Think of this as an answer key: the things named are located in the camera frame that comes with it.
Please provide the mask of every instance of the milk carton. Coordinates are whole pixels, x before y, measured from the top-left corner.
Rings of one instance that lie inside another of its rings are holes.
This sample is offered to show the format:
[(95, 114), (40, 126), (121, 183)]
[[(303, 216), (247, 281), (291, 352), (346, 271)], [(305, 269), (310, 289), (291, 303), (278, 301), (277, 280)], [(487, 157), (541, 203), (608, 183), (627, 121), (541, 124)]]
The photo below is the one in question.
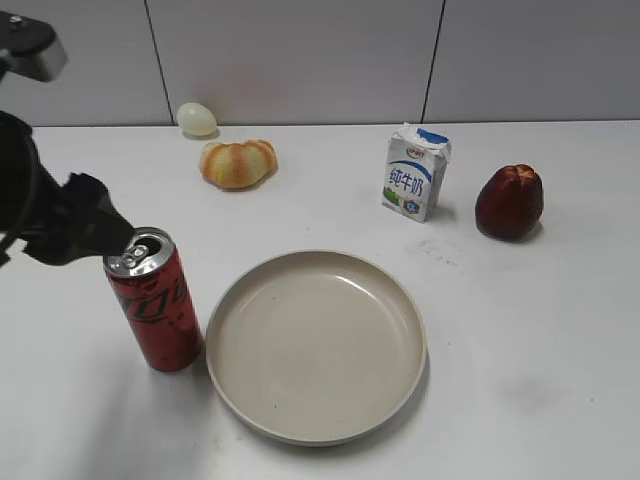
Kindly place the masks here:
[(442, 135), (405, 123), (389, 140), (382, 204), (418, 222), (425, 222), (451, 157), (451, 143)]

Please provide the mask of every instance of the apple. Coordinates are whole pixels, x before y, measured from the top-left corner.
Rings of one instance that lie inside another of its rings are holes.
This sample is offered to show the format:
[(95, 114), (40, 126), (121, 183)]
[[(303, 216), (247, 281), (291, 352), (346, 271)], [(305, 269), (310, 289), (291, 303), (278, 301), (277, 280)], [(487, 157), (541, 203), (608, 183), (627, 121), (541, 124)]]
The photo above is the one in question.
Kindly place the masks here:
[(536, 224), (544, 202), (542, 180), (529, 165), (507, 165), (484, 186), (476, 201), (476, 225), (485, 235), (518, 240)]

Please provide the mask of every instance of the tile grout line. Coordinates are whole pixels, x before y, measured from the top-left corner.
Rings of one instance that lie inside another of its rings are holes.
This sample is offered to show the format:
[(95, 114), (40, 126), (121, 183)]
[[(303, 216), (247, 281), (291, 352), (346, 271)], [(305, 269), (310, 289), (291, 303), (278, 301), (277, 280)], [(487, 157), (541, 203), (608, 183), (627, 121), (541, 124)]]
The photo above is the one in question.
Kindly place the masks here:
[(158, 62), (158, 70), (160, 71), (160, 79), (162, 80), (162, 89), (164, 90), (164, 98), (167, 101), (167, 109), (169, 110), (169, 118), (171, 119), (171, 125), (176, 124), (173, 118), (173, 112), (171, 111), (171, 101), (169, 100), (169, 90), (167, 90), (167, 82), (164, 79), (164, 72), (162, 71), (162, 62), (160, 62), (160, 53), (158, 53), (158, 43), (156, 42), (156, 34), (153, 31), (153, 23), (151, 22), (151, 13), (149, 12), (148, 0), (143, 0), (144, 9), (147, 13), (147, 21), (149, 22), (149, 30), (151, 31), (151, 41), (153, 42), (153, 50), (156, 53), (156, 61)]
[(442, 31), (442, 19), (444, 18), (444, 8), (446, 4), (447, 0), (442, 0), (440, 19), (438, 20), (438, 30), (436, 31), (436, 41), (433, 44), (433, 55), (431, 56), (431, 66), (429, 67), (429, 77), (427, 78), (427, 89), (424, 92), (424, 103), (422, 104), (422, 115), (420, 116), (419, 123), (424, 122), (424, 115), (427, 113), (427, 100), (429, 99), (429, 90), (431, 89), (431, 80), (433, 79), (433, 68), (436, 64), (436, 56), (438, 55), (438, 43), (440, 43), (440, 32)]

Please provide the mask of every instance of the white egg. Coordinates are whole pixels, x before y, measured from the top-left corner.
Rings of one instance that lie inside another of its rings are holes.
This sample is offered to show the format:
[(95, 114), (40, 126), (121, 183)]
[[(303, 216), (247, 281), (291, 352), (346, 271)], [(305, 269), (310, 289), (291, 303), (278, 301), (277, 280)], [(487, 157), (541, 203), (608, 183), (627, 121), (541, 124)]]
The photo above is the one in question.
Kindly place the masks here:
[(199, 103), (185, 103), (176, 115), (183, 132), (201, 137), (210, 135), (218, 128), (218, 122), (208, 108)]

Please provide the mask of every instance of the plate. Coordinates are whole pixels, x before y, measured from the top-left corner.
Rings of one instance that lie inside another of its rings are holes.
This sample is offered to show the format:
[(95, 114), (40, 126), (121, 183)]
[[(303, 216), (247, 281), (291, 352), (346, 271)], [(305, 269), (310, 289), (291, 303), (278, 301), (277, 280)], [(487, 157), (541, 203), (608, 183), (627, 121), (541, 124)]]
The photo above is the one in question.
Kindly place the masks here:
[(335, 445), (384, 424), (418, 384), (422, 319), (402, 286), (351, 255), (269, 260), (220, 300), (206, 359), (224, 401), (273, 438)]

